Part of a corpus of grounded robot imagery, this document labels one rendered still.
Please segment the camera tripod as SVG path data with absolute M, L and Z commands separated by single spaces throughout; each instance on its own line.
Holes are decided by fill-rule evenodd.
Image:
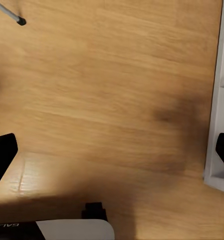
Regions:
M 19 25 L 25 25 L 26 21 L 24 18 L 21 18 L 19 17 L 18 15 L 15 15 L 13 12 L 11 12 L 10 10 L 8 10 L 6 7 L 4 7 L 3 5 L 0 4 L 0 10 L 2 12 L 4 12 L 5 14 L 7 14 L 8 16 L 10 16 L 11 18 L 13 18 L 14 20 L 16 20 L 16 22 L 19 24 Z

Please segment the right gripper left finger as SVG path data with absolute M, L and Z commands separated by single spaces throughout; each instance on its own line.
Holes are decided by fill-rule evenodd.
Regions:
M 0 136 L 0 180 L 18 152 L 14 133 Z

